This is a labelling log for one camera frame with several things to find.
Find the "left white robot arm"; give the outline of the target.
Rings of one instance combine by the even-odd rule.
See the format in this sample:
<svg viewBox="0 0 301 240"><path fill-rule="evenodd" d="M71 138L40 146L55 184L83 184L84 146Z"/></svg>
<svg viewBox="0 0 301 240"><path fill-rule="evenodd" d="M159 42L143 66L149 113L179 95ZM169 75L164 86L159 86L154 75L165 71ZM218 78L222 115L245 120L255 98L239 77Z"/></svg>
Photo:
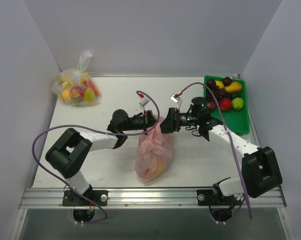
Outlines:
<svg viewBox="0 0 301 240"><path fill-rule="evenodd" d="M117 149L127 140L124 131L149 130L159 121L151 110L129 117L126 111L118 109L112 114L107 132L78 132L68 128L48 150L46 161L57 170L66 183L75 190L73 199L81 206L90 203L92 186L87 182L81 167L89 152L103 149Z"/></svg>

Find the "pink plastic bag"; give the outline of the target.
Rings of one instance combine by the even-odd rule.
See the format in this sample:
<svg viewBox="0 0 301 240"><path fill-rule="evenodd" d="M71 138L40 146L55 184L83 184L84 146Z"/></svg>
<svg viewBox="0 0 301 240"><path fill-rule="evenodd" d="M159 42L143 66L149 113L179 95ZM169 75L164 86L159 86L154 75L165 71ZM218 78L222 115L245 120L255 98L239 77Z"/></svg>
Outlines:
<svg viewBox="0 0 301 240"><path fill-rule="evenodd" d="M164 121L161 116L155 128L143 134L138 140L135 171L143 183L158 178L168 167L175 155L172 133L162 133L160 124Z"/></svg>

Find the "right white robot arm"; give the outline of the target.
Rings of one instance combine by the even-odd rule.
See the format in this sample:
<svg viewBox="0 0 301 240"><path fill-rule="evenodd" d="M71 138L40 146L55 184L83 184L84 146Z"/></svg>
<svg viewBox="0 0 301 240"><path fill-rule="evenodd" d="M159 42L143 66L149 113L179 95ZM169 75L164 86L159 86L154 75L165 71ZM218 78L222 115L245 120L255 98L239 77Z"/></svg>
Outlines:
<svg viewBox="0 0 301 240"><path fill-rule="evenodd" d="M223 205L230 196L239 194L257 198L283 183L275 152L268 146L261 148L249 143L225 127L207 110L204 97L193 98L187 112L170 107L160 124L163 134L179 132L182 127L197 127L201 137L236 157L239 177L229 177L213 185L215 203Z"/></svg>

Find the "dark maroon fake fruit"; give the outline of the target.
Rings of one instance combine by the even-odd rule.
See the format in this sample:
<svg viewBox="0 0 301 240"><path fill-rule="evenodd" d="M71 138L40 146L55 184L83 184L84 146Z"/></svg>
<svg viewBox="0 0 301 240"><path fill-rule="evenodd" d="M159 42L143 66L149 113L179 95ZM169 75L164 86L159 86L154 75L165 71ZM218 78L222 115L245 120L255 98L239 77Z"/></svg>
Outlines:
<svg viewBox="0 0 301 240"><path fill-rule="evenodd" d="M217 108L217 104L215 101L208 101L206 103L206 108L209 110L209 111L213 111L214 109Z"/></svg>

